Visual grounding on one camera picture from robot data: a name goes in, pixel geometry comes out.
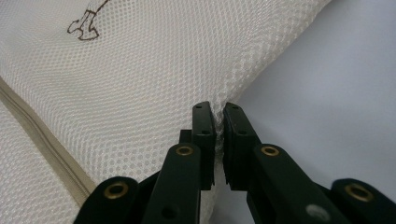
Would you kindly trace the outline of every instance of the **zipper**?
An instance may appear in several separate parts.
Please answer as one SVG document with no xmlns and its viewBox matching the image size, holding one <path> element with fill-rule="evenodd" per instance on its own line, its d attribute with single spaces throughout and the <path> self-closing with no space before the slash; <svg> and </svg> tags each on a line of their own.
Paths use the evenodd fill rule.
<svg viewBox="0 0 396 224">
<path fill-rule="evenodd" d="M 37 113 L 0 77 L 0 100 L 26 131 L 79 206 L 95 189 L 94 182 L 67 152 Z"/>
</svg>

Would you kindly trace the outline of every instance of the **mesh laundry bag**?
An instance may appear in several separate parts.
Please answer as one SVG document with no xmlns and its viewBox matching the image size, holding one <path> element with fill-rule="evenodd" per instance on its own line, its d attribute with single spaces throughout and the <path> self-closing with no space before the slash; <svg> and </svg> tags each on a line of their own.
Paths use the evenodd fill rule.
<svg viewBox="0 0 396 224">
<path fill-rule="evenodd" d="M 161 169 L 179 130 L 191 127 L 193 105 L 209 101 L 221 132 L 225 103 L 235 101 L 328 2 L 1 1 L 0 76 L 95 184 L 115 175 L 141 181 Z M 2 125 L 11 120 L 1 118 Z M 13 137 L 8 141 L 19 141 Z M 6 143 L 2 154 L 4 147 L 33 148 Z M 20 156 L 6 155 L 3 165 Z M 8 180 L 17 171 L 9 171 L 2 173 L 1 189 L 13 183 Z M 203 194 L 202 222 L 211 213 L 210 193 Z M 18 194 L 0 199 L 0 222 L 48 213 L 48 220 L 65 220 L 51 203 L 11 203 L 34 197 L 24 188 Z M 21 209 L 29 216 L 12 217 Z M 72 221 L 75 209 L 67 209 Z"/>
</svg>

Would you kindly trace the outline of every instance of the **printed design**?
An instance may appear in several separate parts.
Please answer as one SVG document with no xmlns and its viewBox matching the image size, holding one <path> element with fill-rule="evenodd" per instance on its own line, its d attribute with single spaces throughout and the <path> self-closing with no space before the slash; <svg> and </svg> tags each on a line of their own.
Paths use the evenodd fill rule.
<svg viewBox="0 0 396 224">
<path fill-rule="evenodd" d="M 81 35 L 78 37 L 79 40 L 93 40 L 99 37 L 99 33 L 95 27 L 93 27 L 93 19 L 96 14 L 105 6 L 105 4 L 110 0 L 93 0 L 88 5 L 87 10 L 81 19 L 73 21 L 67 33 L 72 34 L 79 30 Z"/>
</svg>

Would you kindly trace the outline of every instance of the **gray surface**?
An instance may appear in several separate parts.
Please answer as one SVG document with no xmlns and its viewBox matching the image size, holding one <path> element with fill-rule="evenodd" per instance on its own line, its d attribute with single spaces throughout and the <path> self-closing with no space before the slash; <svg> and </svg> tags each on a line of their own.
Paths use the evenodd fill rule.
<svg viewBox="0 0 396 224">
<path fill-rule="evenodd" d="M 333 0 L 239 101 L 327 188 L 352 177 L 396 201 L 395 22 L 393 0 Z M 221 186 L 211 222 L 253 223 L 245 197 Z"/>
</svg>

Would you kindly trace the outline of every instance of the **white mesh fabric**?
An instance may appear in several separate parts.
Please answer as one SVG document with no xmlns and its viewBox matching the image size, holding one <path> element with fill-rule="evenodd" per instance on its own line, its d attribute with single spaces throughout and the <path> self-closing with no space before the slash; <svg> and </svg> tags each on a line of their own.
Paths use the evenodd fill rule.
<svg viewBox="0 0 396 224">
<path fill-rule="evenodd" d="M 219 121 L 328 2 L 2 1 L 0 73 L 96 183 L 140 181 L 193 105 Z"/>
<path fill-rule="evenodd" d="M 0 223 L 72 222 L 78 206 L 0 102 Z"/>
</svg>

